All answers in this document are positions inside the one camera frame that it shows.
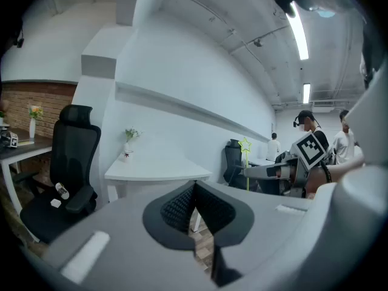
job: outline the white table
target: white table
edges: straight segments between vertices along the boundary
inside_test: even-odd
[[[28,134],[27,131],[21,129],[12,129],[12,132],[16,133],[19,138],[25,138],[23,134]],[[41,136],[35,136],[34,144],[27,144],[17,148],[4,148],[3,151],[0,153],[1,169],[4,177],[5,186],[7,187],[12,204],[18,215],[20,215],[20,211],[22,211],[22,205],[19,202],[19,198],[16,194],[16,190],[13,185],[10,164],[17,163],[19,161],[22,161],[23,159],[31,158],[32,156],[50,152],[51,149],[51,139]],[[37,237],[35,237],[31,232],[30,234],[35,241],[39,241],[39,239],[37,239]]]
[[[120,155],[105,173],[109,202],[148,189],[188,180],[207,180],[212,173],[184,156],[136,154],[129,162]],[[198,214],[194,232],[198,230]]]
[[[248,158],[249,164],[252,166],[266,166],[266,165],[274,165],[275,162],[268,161],[262,158]]]

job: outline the wooden floor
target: wooden floor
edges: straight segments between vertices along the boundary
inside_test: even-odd
[[[18,198],[22,206],[26,205],[33,198],[33,195],[24,187],[16,186],[16,193],[18,194]],[[11,227],[12,232],[24,243],[25,246],[28,247],[31,252],[41,257],[46,250],[47,245],[43,242],[35,242],[27,229],[24,227],[20,217],[16,213],[16,210],[13,208],[13,204],[3,178],[0,178],[0,201],[4,209],[5,218]],[[213,236],[203,219],[201,219],[198,231],[195,233],[191,231],[192,227],[195,225],[197,214],[198,212],[195,210],[190,221],[189,236],[195,240],[195,259],[197,260],[199,266],[206,273],[210,274],[213,262]]]

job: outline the office chair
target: office chair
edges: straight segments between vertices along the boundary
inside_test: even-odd
[[[237,189],[246,190],[247,178],[241,174],[244,169],[241,163],[241,148],[231,142],[231,145],[225,146],[225,155],[227,168],[224,172],[224,179],[230,187],[236,187]],[[249,190],[257,192],[257,183],[254,180],[250,181]]]
[[[67,105],[55,123],[50,164],[50,180],[62,183],[70,197],[62,199],[54,187],[39,193],[32,184],[32,176],[38,172],[20,173],[14,183],[27,181],[34,198],[22,209],[20,218],[36,237],[50,243],[59,234],[91,214],[96,207],[97,194],[89,183],[89,171],[101,130],[91,125],[91,107]],[[56,208],[51,200],[62,204]]]

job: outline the star-shaped wand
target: star-shaped wand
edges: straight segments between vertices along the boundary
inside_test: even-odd
[[[248,152],[250,153],[250,146],[252,143],[248,142],[247,138],[244,137],[243,141],[239,141],[238,144],[241,147],[241,153],[246,154],[245,168],[248,168]],[[247,191],[249,191],[249,178],[247,178]]]

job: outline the air conditioner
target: air conditioner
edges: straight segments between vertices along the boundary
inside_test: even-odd
[[[312,112],[313,113],[329,113],[335,109],[334,101],[314,101]]]

